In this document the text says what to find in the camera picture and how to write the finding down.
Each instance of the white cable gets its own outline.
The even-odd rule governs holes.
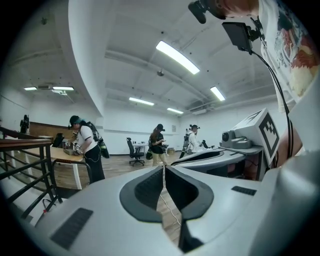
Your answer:
[[[176,221],[177,221],[177,222],[178,222],[178,224],[181,226],[181,224],[180,224],[180,222],[179,222],[178,218],[174,215],[174,213],[172,212],[172,210],[170,209],[170,207],[167,205],[166,200],[164,200],[164,198],[162,197],[162,195],[160,195],[160,197],[161,197],[161,198],[162,198],[162,200],[164,201],[164,203],[165,203],[166,207],[168,207],[168,209],[170,210],[170,212],[171,212],[172,216],[173,216],[173,217],[175,217]]]

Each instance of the wooden table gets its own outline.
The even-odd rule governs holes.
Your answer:
[[[25,151],[39,155],[40,157],[40,149],[38,147],[26,149]],[[63,160],[70,160],[75,162],[82,162],[82,160],[84,159],[83,155],[68,155],[67,153],[64,152],[63,148],[52,147],[52,146],[50,147],[50,155],[51,155],[51,161],[55,159],[63,159]],[[30,163],[28,154],[25,154],[25,161],[28,164]],[[74,174],[74,179],[76,183],[76,188],[78,190],[82,190],[79,171],[78,171],[78,165],[76,163],[72,163],[72,167],[73,167],[73,174]]]

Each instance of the white ceiling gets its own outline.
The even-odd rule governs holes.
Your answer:
[[[105,46],[107,98],[128,103],[129,97],[154,102],[157,110],[214,109],[275,95],[267,68],[256,56],[239,51],[224,31],[221,20],[207,14],[202,25],[189,12],[185,0],[118,0]],[[249,18],[233,19],[253,28]],[[200,72],[193,75],[156,50],[160,40],[190,59]],[[260,53],[259,40],[253,49]],[[71,85],[73,102],[87,95],[77,91],[58,40],[53,7],[36,13],[12,48],[8,59],[10,79],[18,88],[39,85]],[[162,70],[164,76],[157,75]],[[225,96],[219,102],[210,88]],[[35,96],[59,97],[46,91]]]

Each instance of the railing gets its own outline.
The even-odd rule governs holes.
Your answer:
[[[5,178],[10,178],[10,176],[18,173],[21,173],[27,177],[34,179],[34,181],[28,183],[26,186],[24,186],[19,191],[15,192],[13,195],[7,198],[8,204],[11,204],[12,202],[14,202],[18,197],[20,197],[23,193],[25,193],[29,189],[36,188],[35,185],[38,184],[39,182],[43,182],[45,184],[45,189],[44,190],[42,189],[42,194],[23,212],[21,216],[23,219],[27,218],[29,213],[36,207],[36,205],[47,194],[49,195],[51,202],[46,207],[45,209],[46,211],[50,210],[50,208],[54,205],[56,200],[62,203],[61,197],[59,197],[59,195],[56,193],[57,184],[54,177],[54,173],[52,171],[51,154],[50,154],[51,141],[49,139],[38,139],[37,137],[12,131],[3,127],[0,127],[0,131],[3,133],[3,138],[5,138],[6,135],[13,138],[17,138],[17,139],[0,139],[0,152],[3,153],[3,158],[0,157],[0,160],[4,162],[4,168],[1,165],[0,167],[2,167],[5,171],[3,173],[0,173],[0,180],[3,180]],[[34,149],[34,148],[39,148],[39,155],[35,155],[33,153],[25,151],[26,149]],[[37,160],[32,163],[27,163],[7,153],[8,151],[16,151],[16,150],[20,150],[25,154],[38,157],[40,158],[40,160]],[[7,162],[7,157],[10,157],[24,164],[24,166],[15,168],[13,165]],[[42,171],[42,175],[40,177],[35,177],[29,173],[22,172],[31,167]]]

